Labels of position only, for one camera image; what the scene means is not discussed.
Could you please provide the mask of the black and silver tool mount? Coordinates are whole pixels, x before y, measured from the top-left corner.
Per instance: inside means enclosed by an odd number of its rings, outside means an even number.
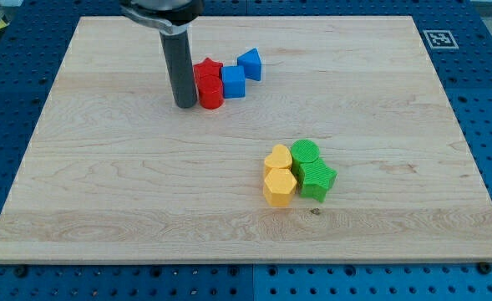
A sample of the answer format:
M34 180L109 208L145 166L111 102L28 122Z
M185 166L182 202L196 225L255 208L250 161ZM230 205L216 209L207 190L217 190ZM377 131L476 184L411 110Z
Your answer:
M205 8L204 0L119 0L122 14L133 22L164 35L187 30Z

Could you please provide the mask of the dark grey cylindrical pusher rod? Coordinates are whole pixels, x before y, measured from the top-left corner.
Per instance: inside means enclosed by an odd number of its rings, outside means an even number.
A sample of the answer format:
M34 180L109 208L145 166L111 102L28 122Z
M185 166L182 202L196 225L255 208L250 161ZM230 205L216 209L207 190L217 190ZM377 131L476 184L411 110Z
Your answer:
M175 104L181 109L191 108L197 103L197 92L187 26L161 29L160 41Z

